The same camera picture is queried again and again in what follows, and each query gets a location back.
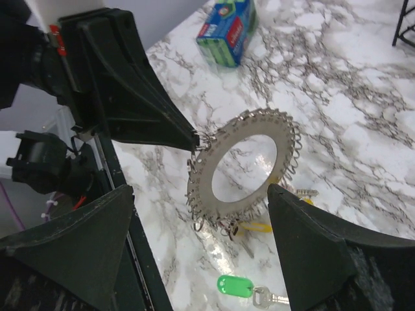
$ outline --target white marble surface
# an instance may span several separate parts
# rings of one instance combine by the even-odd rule
[[[243,65],[219,75],[207,69],[195,44],[207,5],[148,56],[199,130],[214,130],[247,108],[289,112],[304,145],[293,185],[317,189],[315,203],[349,221],[415,238],[415,50],[391,46],[401,4],[257,0],[261,26]],[[274,147],[262,145],[272,157]],[[115,147],[175,310],[255,310],[249,299],[218,292],[221,274],[286,294],[272,235],[252,235],[253,260],[218,233],[192,231],[184,197],[188,152]],[[228,175],[252,184],[262,178],[243,179],[242,169]]]

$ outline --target green key tag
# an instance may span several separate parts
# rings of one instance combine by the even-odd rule
[[[222,294],[249,298],[253,294],[254,284],[244,277],[222,275],[218,278],[218,290]]]

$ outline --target product box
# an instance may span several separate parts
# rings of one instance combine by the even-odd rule
[[[257,26],[254,0],[217,0],[196,42],[209,63],[237,67]]]

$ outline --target metal keyring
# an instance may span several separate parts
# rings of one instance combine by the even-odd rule
[[[189,200],[190,206],[197,206],[201,217],[209,222],[218,218],[250,221],[260,216],[255,207],[267,195],[269,183],[283,179],[288,168],[291,174],[295,172],[296,163],[293,167],[290,163],[294,151],[298,151],[298,132],[292,118],[277,109],[247,111],[227,123],[215,134],[216,139],[211,142],[210,148],[202,150],[192,163],[194,167],[190,170],[187,183],[187,193],[193,199]],[[267,180],[251,195],[236,202],[222,202],[213,193],[213,174],[220,160],[235,144],[253,135],[266,135],[275,142],[277,157],[274,167]]]

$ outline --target cable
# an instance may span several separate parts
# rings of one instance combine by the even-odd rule
[[[77,210],[82,205],[82,203],[85,202],[85,200],[86,200],[86,196],[81,196],[78,203],[75,204],[75,206],[72,208],[72,210],[74,210],[74,211]]]
[[[8,210],[10,211],[10,214],[12,215],[12,218],[13,218],[14,222],[16,223],[16,226],[18,227],[19,231],[26,230],[25,225],[23,225],[23,222],[21,221],[19,215],[17,214],[16,210],[14,209],[13,204],[10,201],[10,198],[7,195],[5,186],[3,186],[1,181],[0,181],[0,190],[3,193],[3,196],[5,197],[6,204],[8,206]]]
[[[45,222],[51,220],[51,209],[52,206],[57,206],[58,201],[62,196],[65,196],[63,193],[54,192],[52,193],[49,200],[46,201],[46,212],[42,213],[41,217],[45,219]]]

